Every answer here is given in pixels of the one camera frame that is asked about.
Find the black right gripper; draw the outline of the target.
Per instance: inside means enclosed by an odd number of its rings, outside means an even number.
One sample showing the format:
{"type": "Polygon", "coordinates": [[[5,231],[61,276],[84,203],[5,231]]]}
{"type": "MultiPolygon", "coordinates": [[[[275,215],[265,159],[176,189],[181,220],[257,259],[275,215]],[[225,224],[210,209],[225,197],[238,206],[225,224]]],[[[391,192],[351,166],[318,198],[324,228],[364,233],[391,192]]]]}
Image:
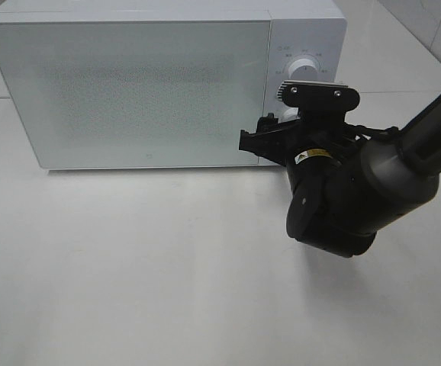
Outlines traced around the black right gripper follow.
{"type": "Polygon", "coordinates": [[[280,122],[273,113],[260,117],[256,131],[240,131],[239,151],[287,167],[306,150],[324,150],[339,164],[348,161],[362,147],[362,132],[343,117],[298,117],[280,122]]]}

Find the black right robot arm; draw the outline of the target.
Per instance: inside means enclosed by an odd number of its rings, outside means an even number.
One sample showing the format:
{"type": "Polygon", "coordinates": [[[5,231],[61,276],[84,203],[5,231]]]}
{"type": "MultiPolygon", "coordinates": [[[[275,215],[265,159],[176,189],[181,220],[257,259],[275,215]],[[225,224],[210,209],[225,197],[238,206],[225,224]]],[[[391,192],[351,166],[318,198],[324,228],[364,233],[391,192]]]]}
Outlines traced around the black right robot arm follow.
{"type": "Polygon", "coordinates": [[[345,258],[377,232],[431,201],[441,173],[441,94],[402,128],[348,124],[360,102],[346,85],[287,80],[278,99],[296,110],[240,134],[239,148],[286,169],[289,237],[345,258]]]}

